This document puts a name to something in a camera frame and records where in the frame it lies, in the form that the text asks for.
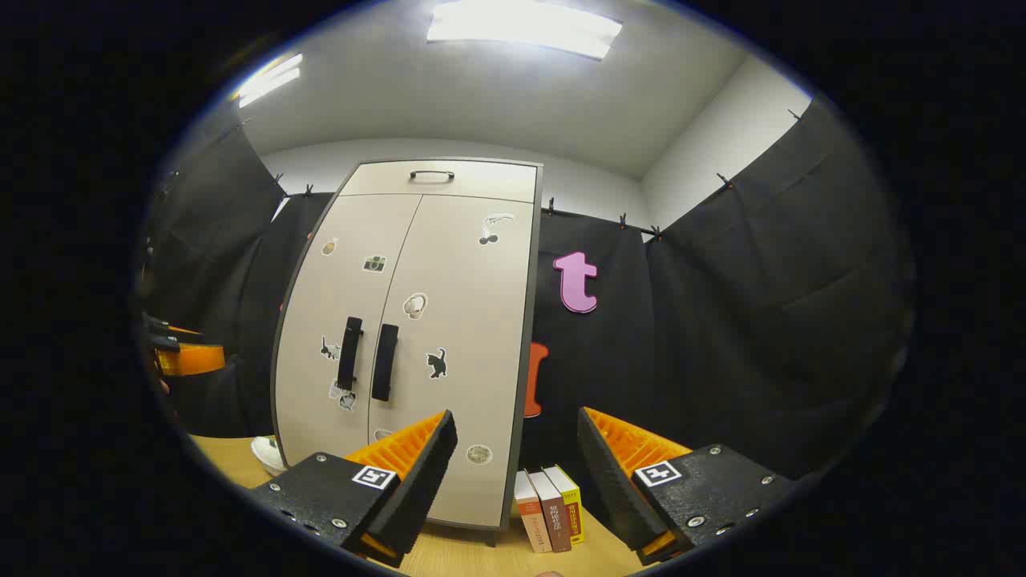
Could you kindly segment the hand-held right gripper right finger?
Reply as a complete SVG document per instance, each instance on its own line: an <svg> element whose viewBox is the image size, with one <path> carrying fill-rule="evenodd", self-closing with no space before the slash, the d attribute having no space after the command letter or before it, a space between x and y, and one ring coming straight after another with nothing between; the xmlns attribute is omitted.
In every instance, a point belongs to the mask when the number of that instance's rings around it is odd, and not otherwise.
<svg viewBox="0 0 1026 577"><path fill-rule="evenodd" d="M798 490L722 443L685 448L591 408L578 412L576 441L606 528L645 566L715 547Z"/></svg>

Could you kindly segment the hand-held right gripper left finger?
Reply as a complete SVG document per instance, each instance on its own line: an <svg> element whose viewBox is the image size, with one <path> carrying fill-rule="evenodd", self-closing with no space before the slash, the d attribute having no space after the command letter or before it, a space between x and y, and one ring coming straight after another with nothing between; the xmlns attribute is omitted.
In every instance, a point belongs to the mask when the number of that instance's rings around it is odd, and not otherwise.
<svg viewBox="0 0 1026 577"><path fill-rule="evenodd" d="M443 410L347 457L315 453L248 495L330 547L400 567L457 443L453 415Z"/></svg>

